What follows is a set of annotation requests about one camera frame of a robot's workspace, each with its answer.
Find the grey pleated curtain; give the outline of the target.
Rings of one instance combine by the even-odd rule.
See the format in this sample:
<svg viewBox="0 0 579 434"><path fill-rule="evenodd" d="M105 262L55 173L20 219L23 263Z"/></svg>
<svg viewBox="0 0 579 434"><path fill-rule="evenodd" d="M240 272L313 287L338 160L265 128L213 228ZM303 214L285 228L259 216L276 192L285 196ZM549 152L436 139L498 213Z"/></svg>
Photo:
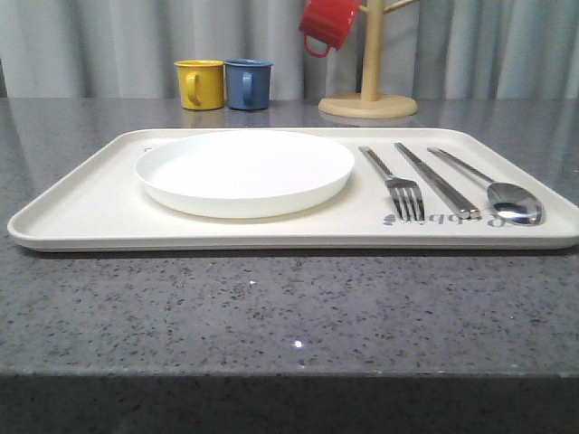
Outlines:
<svg viewBox="0 0 579 434"><path fill-rule="evenodd" d="M300 1L4 1L1 92L12 98L173 98L175 62L273 64L274 99L357 90L365 18L308 55ZM575 1L421 1L384 19L382 92L418 99L574 99Z"/></svg>

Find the wooden mug tree stand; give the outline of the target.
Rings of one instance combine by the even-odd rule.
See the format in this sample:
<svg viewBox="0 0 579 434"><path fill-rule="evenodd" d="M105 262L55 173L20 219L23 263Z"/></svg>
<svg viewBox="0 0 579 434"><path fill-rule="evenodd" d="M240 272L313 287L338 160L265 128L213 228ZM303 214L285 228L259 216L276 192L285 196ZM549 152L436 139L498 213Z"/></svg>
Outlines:
<svg viewBox="0 0 579 434"><path fill-rule="evenodd" d="M384 31L384 16L412 4L413 1L367 1L359 10L366 14L365 47L361 91L326 96L318 109L329 115L346 118L402 118L418 111L417 102L407 96L380 92L380 68Z"/></svg>

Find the silver metal fork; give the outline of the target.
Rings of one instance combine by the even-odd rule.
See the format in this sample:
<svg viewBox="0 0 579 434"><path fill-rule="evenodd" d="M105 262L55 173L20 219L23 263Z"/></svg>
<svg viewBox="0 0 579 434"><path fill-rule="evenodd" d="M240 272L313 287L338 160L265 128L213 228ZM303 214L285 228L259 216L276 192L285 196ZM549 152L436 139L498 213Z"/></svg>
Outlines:
<svg viewBox="0 0 579 434"><path fill-rule="evenodd" d="M369 146L360 146L358 150L383 179L397 217L402 222L424 223L425 210L422 192L418 184L415 181L394 176L377 153Z"/></svg>

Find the yellow enamel mug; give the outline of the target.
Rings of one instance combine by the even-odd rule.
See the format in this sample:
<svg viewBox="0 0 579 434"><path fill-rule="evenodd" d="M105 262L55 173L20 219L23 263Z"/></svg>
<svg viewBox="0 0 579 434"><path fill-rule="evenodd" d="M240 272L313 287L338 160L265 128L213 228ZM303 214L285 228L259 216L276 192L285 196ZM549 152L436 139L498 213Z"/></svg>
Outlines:
<svg viewBox="0 0 579 434"><path fill-rule="evenodd" d="M224 106L224 63L219 60L175 62L183 109L213 110Z"/></svg>

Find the white round plate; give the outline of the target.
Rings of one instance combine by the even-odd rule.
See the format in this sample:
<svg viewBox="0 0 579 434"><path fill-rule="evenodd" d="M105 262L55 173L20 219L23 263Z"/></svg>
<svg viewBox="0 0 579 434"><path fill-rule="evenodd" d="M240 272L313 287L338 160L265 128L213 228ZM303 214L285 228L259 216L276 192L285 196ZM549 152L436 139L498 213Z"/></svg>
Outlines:
<svg viewBox="0 0 579 434"><path fill-rule="evenodd" d="M193 215L249 219L299 212L338 194L355 166L325 137L247 129L206 133L145 152L135 173L166 207Z"/></svg>

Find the silver metal spoon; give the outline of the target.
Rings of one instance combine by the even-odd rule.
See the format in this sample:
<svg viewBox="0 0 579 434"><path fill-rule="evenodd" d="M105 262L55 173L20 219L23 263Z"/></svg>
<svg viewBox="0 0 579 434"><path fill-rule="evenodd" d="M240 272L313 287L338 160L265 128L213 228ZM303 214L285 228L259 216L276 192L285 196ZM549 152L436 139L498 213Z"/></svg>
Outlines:
<svg viewBox="0 0 579 434"><path fill-rule="evenodd" d="M448 164L455 165L484 181L487 184L489 205L502 220L526 226L536 226L543 222L544 206L527 189L516 184L495 181L472 165L438 147L428 147L427 150Z"/></svg>

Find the red enamel mug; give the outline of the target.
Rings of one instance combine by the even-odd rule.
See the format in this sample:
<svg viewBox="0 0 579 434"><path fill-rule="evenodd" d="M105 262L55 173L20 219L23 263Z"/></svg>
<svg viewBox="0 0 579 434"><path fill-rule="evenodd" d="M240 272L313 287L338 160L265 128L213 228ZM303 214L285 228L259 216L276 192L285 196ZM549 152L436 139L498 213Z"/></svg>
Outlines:
<svg viewBox="0 0 579 434"><path fill-rule="evenodd" d="M357 0L308 0L299 22L306 52L316 58L324 58L331 49L340 49L360 11L359 6ZM325 50L312 50L308 39L324 43Z"/></svg>

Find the cream rectangular serving tray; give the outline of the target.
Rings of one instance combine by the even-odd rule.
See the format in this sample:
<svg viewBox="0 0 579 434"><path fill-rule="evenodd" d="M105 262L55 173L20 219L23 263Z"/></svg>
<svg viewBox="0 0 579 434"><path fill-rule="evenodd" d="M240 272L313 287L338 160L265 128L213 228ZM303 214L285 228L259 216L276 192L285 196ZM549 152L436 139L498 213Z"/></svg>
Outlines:
<svg viewBox="0 0 579 434"><path fill-rule="evenodd" d="M314 128L357 153L369 146L399 176L415 172L395 144L402 143L481 210L460 220L427 185L425 223L399 222L384 184L359 156L346 187L303 212L257 220L188 215L154 201L134 174L137 159L153 148L189 136L186 129L145 129L120 135L17 212L7 230L13 240L40 251L209 249L559 249L578 242L578 210L507 159L465 133L441 128ZM532 192L545 207L537 226L503 222L490 211L482 184L446 165L443 149L499 180Z"/></svg>

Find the blue enamel mug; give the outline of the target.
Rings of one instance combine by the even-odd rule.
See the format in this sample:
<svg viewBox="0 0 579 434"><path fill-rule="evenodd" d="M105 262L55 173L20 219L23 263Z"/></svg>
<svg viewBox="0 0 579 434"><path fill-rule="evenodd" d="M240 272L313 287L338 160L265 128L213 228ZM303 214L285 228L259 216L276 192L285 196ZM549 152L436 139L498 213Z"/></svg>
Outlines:
<svg viewBox="0 0 579 434"><path fill-rule="evenodd" d="M231 59L225 64L225 87L230 109L261 110L270 104L273 63L255 59Z"/></svg>

